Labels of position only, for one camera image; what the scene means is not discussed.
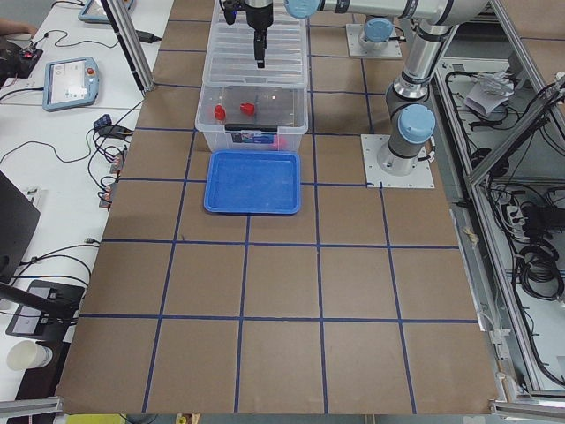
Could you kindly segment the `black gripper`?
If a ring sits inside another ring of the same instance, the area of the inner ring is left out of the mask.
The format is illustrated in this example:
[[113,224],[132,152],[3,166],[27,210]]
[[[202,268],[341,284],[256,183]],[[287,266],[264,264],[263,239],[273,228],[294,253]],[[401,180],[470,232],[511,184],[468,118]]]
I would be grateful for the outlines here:
[[267,30],[273,25],[272,0],[245,0],[247,24],[253,28],[254,58],[259,69],[265,68]]

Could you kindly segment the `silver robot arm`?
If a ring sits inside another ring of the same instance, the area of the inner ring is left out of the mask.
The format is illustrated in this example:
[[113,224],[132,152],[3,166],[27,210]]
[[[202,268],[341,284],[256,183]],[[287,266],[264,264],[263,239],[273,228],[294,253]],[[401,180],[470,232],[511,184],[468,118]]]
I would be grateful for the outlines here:
[[424,105],[429,81],[449,45],[455,27],[475,18],[485,1],[286,1],[286,12],[308,19],[318,11],[347,12],[376,17],[417,19],[418,26],[403,70],[389,86],[386,102],[392,132],[377,154],[379,166],[390,175],[412,173],[421,148],[436,125]]
[[362,26],[358,40],[360,44],[378,44],[388,42],[392,36],[394,25],[384,17],[368,16]]

